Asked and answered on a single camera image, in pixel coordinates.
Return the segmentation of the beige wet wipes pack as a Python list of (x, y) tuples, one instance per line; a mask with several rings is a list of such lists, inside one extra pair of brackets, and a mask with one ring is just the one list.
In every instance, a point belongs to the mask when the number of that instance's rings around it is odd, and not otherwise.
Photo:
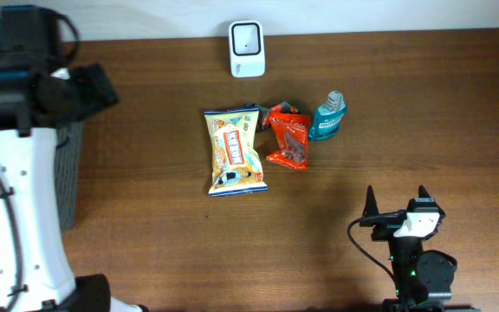
[(254, 149), (259, 110), (245, 107), (206, 111), (211, 139), (211, 197), (266, 192), (262, 163)]

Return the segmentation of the orange red snack bag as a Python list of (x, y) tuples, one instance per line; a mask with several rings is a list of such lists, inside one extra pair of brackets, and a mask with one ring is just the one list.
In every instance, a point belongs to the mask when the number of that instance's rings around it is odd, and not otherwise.
[(269, 117), (278, 149), (266, 160), (296, 171), (308, 169), (308, 132), (311, 120), (306, 115), (274, 112)]

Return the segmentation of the teal Listerine mouthwash bottle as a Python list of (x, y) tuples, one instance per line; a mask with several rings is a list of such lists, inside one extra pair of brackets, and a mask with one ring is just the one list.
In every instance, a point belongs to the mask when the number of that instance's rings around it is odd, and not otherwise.
[(323, 141), (334, 137), (340, 131), (340, 122), (347, 113), (347, 105), (339, 91), (328, 94), (327, 100), (315, 112), (308, 132), (310, 141)]

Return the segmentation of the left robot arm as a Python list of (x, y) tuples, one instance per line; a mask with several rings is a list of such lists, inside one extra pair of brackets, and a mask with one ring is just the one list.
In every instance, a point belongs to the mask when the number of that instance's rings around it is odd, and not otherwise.
[(72, 67), (67, 21), (35, 5), (0, 9), (0, 311), (132, 310), (104, 275), (75, 276), (62, 243), (57, 132), (119, 100), (101, 65)]

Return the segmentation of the black red snack wrapper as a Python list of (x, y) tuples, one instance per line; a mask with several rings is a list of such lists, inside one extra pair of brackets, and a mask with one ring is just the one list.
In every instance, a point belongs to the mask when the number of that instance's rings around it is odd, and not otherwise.
[(259, 111), (256, 130), (257, 132), (263, 132), (270, 128), (269, 117), (272, 113), (281, 114), (300, 114), (301, 111), (296, 107), (293, 107), (288, 102), (283, 101), (273, 107), (264, 107), (256, 103), (247, 103), (246, 108), (257, 108)]

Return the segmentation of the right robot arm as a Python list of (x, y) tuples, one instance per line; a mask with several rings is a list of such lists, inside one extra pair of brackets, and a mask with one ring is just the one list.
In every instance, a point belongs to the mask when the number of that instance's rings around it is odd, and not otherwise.
[(372, 257), (362, 247), (358, 250), (387, 272), (395, 286), (396, 298), (385, 299), (383, 312), (458, 312), (474, 311), (471, 306), (448, 306), (452, 298), (450, 286), (457, 271), (456, 258), (439, 250), (425, 250), (423, 242), (437, 234), (446, 217), (444, 210), (421, 185), (404, 210), (381, 213), (373, 188), (367, 187), (366, 202), (356, 224), (371, 227), (374, 242), (389, 246), (391, 268)]

